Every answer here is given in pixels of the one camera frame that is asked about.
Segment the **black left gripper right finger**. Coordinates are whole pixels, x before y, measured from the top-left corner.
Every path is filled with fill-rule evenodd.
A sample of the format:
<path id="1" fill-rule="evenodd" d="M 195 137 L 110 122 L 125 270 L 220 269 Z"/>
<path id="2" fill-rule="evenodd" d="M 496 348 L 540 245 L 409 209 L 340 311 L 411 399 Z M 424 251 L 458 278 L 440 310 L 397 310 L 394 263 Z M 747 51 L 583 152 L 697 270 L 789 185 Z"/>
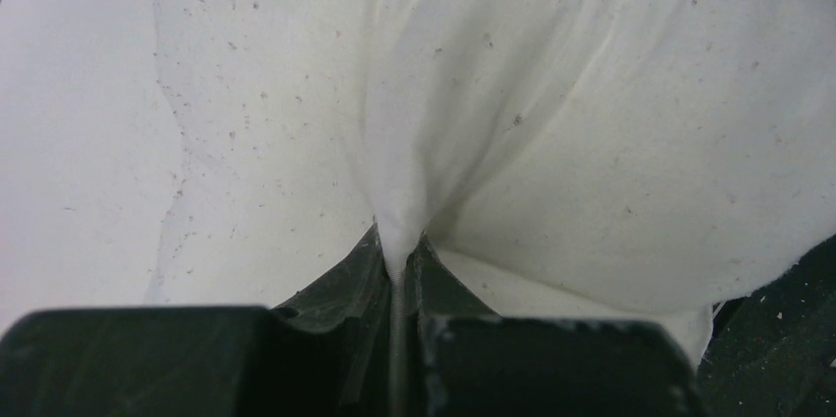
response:
<path id="1" fill-rule="evenodd" d="M 659 325 L 504 317 L 419 243 L 407 263 L 410 416 L 702 416 L 690 364 Z"/>

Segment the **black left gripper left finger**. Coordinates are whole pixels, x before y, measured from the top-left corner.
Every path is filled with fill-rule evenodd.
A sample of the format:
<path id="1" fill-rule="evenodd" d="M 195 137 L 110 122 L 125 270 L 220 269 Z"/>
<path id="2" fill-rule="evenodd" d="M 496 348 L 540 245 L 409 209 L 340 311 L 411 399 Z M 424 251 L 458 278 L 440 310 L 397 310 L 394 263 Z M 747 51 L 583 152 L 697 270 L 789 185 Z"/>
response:
<path id="1" fill-rule="evenodd" d="M 276 308 L 63 309 L 1 340 L 5 416 L 384 416 L 380 241 Z"/>

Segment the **white pillow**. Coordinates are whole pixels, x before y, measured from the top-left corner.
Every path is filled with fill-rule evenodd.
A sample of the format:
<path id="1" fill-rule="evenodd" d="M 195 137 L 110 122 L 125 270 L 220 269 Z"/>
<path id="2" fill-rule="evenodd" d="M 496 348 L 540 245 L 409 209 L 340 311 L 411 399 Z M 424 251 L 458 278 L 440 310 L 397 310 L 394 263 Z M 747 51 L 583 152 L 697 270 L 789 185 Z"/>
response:
<path id="1" fill-rule="evenodd" d="M 505 315 L 661 323 L 835 233 L 835 0 L 153 0 L 149 304 L 273 303 L 372 224 Z"/>

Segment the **black white striped pillowcase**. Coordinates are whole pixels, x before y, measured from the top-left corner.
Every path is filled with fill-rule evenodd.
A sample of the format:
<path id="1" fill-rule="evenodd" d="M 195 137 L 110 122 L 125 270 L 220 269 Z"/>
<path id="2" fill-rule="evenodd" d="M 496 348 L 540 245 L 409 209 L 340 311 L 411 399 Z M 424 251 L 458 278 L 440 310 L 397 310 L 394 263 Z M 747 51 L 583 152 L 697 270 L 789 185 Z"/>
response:
<path id="1" fill-rule="evenodd" d="M 711 416 L 835 413 L 835 240 L 780 279 L 713 308 L 698 368 Z"/>

